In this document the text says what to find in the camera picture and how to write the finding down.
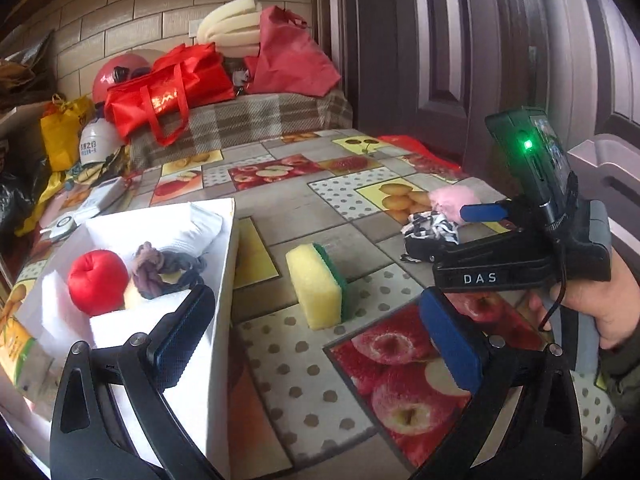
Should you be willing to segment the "right hand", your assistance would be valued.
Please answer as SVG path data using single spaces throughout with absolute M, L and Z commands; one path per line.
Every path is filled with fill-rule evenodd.
M 639 323 L 639 285 L 615 249 L 611 257 L 611 279 L 608 282 L 567 281 L 561 304 L 594 318 L 602 350 L 623 344 Z

